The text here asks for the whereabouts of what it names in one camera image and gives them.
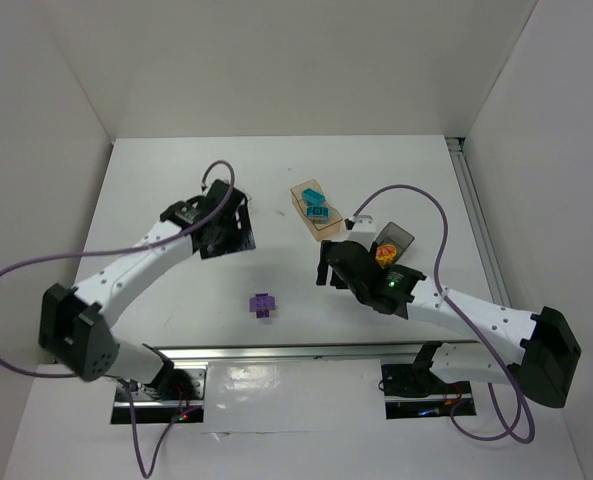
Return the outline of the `long teal lego brick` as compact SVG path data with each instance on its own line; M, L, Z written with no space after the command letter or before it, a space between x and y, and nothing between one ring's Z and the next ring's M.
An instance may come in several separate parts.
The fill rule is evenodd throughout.
M306 218L313 223L326 224L329 222L330 218L329 209L323 205L308 205L306 208Z

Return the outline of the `aluminium rail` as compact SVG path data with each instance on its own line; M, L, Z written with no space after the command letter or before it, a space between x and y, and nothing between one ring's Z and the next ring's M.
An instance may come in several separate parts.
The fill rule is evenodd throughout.
M260 361L288 359L414 358L422 343L350 343L239 347L159 347L174 361Z
M493 247L480 197L464 153L464 139L445 138L445 144L465 204L492 302L502 307L511 307L511 301Z

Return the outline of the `curved teal lego brick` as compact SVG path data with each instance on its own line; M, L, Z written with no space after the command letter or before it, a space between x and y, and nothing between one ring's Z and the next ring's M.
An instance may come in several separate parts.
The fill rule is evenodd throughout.
M325 196L315 189L307 188L301 192L301 198L308 205L320 206L326 201Z

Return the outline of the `grey plastic container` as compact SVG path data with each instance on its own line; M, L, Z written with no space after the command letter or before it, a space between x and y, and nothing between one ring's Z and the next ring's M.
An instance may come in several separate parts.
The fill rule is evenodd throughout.
M394 222L389 222L376 237L377 247L382 244L393 244L398 249L396 263L414 242L415 237Z

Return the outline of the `light purple lego piece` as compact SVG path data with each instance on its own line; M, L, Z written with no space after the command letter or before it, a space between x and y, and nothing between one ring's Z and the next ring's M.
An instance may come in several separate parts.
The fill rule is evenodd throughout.
M276 310L276 299L269 293L258 293L249 299L248 308L257 319L269 319Z

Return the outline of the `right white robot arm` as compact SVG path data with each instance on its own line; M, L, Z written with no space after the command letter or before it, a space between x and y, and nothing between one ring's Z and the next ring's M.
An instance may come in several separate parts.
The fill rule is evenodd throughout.
M322 243L316 282L347 289L380 314L477 340L468 347L441 342L423 346L416 365L445 383L517 383L540 405L566 404L581 347L556 309L514 310L451 289L437 290L434 280L417 270L381 267L374 251L354 241Z

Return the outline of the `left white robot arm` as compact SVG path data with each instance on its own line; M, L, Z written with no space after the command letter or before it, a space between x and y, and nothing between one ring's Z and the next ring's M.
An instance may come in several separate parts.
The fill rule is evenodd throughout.
M177 264L252 250L248 198L222 180L164 210L135 252L121 255L72 287L43 295L38 344L85 382L103 376L135 381L155 396L190 387L160 350L117 339L112 329L147 288Z

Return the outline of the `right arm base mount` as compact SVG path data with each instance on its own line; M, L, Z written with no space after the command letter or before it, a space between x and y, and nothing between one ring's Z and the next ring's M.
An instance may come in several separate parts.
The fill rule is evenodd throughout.
M378 389L384 395L387 420L475 416L469 382L447 384L411 364L382 364Z

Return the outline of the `aluminium rail right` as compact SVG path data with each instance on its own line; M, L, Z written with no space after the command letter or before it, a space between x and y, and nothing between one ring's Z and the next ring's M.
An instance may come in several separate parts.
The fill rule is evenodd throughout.
M464 153L464 139L445 138L445 144L465 204L492 302L502 307L511 307L511 301L493 247L480 197Z

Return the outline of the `yellow orange printed lego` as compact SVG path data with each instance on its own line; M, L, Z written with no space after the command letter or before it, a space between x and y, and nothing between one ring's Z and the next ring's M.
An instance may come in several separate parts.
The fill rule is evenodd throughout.
M393 244L382 244L376 249L375 259L382 268L393 264L397 258L398 249Z

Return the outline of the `aluminium rail front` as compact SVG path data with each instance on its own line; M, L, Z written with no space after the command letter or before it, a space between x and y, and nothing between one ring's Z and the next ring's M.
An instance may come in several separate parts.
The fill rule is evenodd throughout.
M350 343L239 347L159 347L174 361L260 361L288 359L414 358L422 343Z

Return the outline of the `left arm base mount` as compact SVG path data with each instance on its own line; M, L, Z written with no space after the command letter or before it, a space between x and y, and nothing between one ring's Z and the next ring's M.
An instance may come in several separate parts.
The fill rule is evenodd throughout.
M110 423L131 423L129 398L137 424L163 425L173 417L179 424L199 424L204 421L204 395L207 380L205 365L190 365L175 369L171 381L157 390L135 380L128 380L129 390L122 384L116 387Z

